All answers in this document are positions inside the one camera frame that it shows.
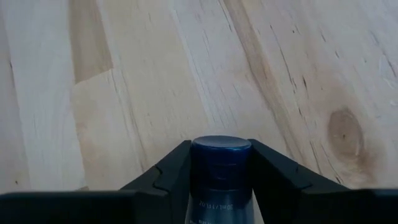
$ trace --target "wood grain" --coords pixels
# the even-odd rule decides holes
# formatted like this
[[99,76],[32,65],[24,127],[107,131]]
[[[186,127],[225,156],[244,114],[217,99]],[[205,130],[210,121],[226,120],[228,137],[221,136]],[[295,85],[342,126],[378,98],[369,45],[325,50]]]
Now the wood grain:
[[120,189],[141,175],[145,154],[121,72],[80,82],[71,101],[89,188]]
[[34,190],[76,190],[84,170],[70,106],[66,1],[2,1],[22,136]]
[[0,193],[30,189],[19,107],[0,5]]
[[68,18],[75,82],[113,68],[96,1],[69,0]]
[[397,25],[387,7],[395,3],[225,2],[302,162],[348,187],[397,186],[396,39],[384,35]]
[[167,2],[101,1],[99,7],[114,67],[127,86],[146,170],[183,139],[204,134],[205,111]]
[[291,156],[222,1],[175,0],[174,19],[205,109],[208,134],[256,138]]

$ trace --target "bottle cap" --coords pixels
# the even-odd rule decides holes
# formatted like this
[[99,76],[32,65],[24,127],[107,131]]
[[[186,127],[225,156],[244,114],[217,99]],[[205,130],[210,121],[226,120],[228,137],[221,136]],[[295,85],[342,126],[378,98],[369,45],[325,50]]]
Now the bottle cap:
[[231,136],[203,136],[191,146],[191,186],[216,190],[247,187],[248,140]]

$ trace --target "wood knot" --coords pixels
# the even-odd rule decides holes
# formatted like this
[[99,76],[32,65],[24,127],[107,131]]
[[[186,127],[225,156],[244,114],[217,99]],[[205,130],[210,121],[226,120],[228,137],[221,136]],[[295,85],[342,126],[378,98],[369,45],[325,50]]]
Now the wood knot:
[[359,185],[373,181],[376,158],[365,148],[364,134],[355,115],[348,108],[334,111],[328,124],[331,150],[342,163],[341,173]]

